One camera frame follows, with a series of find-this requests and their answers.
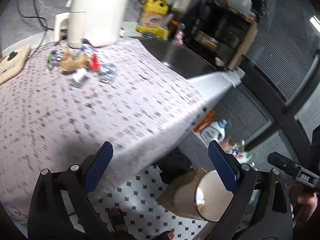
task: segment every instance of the stainless steel sink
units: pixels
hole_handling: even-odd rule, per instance
[[[138,39],[155,58],[186,79],[217,71],[210,63],[186,47],[160,39]]]

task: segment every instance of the black cable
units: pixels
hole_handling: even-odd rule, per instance
[[[19,0],[17,0],[17,10],[18,10],[18,13],[19,13],[20,17],[23,17],[23,18],[25,18],[25,19],[34,19],[34,18],[39,19],[39,18],[40,18],[40,19],[42,19],[42,20],[45,21],[45,24],[46,24],[46,25],[48,25],[47,20],[46,20],[45,18],[43,18],[43,17],[39,17],[39,16],[25,16],[25,15],[23,15],[22,12],[21,12],[21,10],[20,10]],[[38,51],[38,49],[39,49],[40,46],[42,45],[45,37],[47,36],[47,29],[46,29],[46,28],[43,28],[43,29],[44,29],[44,35],[43,35],[43,37],[42,37],[42,40],[40,41],[38,47],[37,47],[37,48],[33,51],[33,53],[27,58],[27,60],[29,60],[31,57],[34,56],[34,54]]]
[[[39,21],[40,25],[42,26],[42,28],[45,28],[45,29],[48,30],[48,31],[53,31],[54,29],[49,28],[48,25],[45,26],[45,25],[43,24],[43,22],[42,22],[42,19],[43,19],[43,18],[39,16],[38,8],[37,8],[37,6],[36,6],[36,0],[33,0],[33,8],[34,8],[34,10],[35,10],[36,16],[38,17],[38,21]]]

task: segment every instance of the blue gripper pad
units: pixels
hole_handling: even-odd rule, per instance
[[[84,177],[83,191],[86,195],[89,192],[95,191],[103,173],[113,157],[112,144],[105,142],[103,146],[104,147],[100,149],[101,151],[98,152],[98,157],[96,157],[94,163]]]
[[[231,191],[235,195],[238,191],[237,175],[223,156],[223,151],[219,146],[215,145],[215,141],[210,142],[208,154],[213,166],[223,182],[227,191]]]

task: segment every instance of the pink tablecloth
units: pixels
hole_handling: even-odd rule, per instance
[[[0,201],[25,216],[43,168],[64,171],[111,142],[114,157],[91,196],[99,199],[167,153],[204,104],[186,79],[129,38],[100,49],[119,68],[112,84],[89,73],[74,88],[70,76],[46,67],[49,52],[64,46],[43,46],[0,86]]]

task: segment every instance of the white kettle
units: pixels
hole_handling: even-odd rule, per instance
[[[129,0],[72,0],[70,12],[58,14],[54,23],[54,42],[60,41],[60,29],[69,20],[68,44],[82,47],[81,39],[101,47],[119,39],[121,22]]]

